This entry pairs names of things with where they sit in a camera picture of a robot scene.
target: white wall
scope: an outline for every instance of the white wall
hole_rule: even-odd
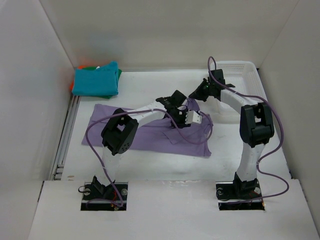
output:
[[[0,0],[0,239],[24,240],[63,126],[73,68],[38,0]]]
[[[298,0],[40,0],[74,66],[259,67]]]
[[[284,124],[284,153],[320,231],[320,1],[300,0],[259,74]]]

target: purple cloth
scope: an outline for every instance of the purple cloth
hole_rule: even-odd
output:
[[[188,108],[190,110],[199,111],[199,105],[194,99],[188,99]],[[96,122],[106,116],[110,116],[118,109],[115,106],[96,104],[90,122]],[[101,132],[106,126],[107,120],[97,123],[88,132],[88,138],[93,146],[102,147]],[[192,142],[204,141],[210,132],[210,122],[206,117],[202,118],[201,124],[192,124],[190,127],[180,129],[183,134]],[[83,137],[83,145],[88,145],[87,140]],[[130,149],[134,150],[149,150],[160,153],[180,154],[188,156],[209,157],[211,152],[208,148],[208,143],[200,145],[188,143],[184,140],[175,128],[172,128],[169,118],[152,121],[136,131],[133,143]]]

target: teal cloth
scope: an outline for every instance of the teal cloth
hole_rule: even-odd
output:
[[[118,72],[116,61],[95,70],[76,69],[72,93],[76,96],[118,95]]]

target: white panel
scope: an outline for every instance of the white panel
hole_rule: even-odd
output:
[[[41,0],[74,66],[260,66],[298,0]]]
[[[1,239],[28,237],[64,123],[72,74],[39,1],[0,1]]]
[[[284,123],[284,152],[320,230],[320,1],[300,0],[260,75]]]
[[[279,183],[260,181],[262,193]],[[266,211],[219,211],[214,181],[132,181],[126,211],[80,211],[82,184],[45,182],[29,240],[319,240],[294,179]]]

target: white basket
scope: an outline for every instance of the white basket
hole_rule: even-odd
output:
[[[257,95],[266,98],[264,88],[256,66],[250,61],[218,61],[217,69],[223,70],[226,84],[233,84],[235,90],[242,94]],[[215,101],[216,109],[227,122],[238,122],[240,116],[227,104]]]

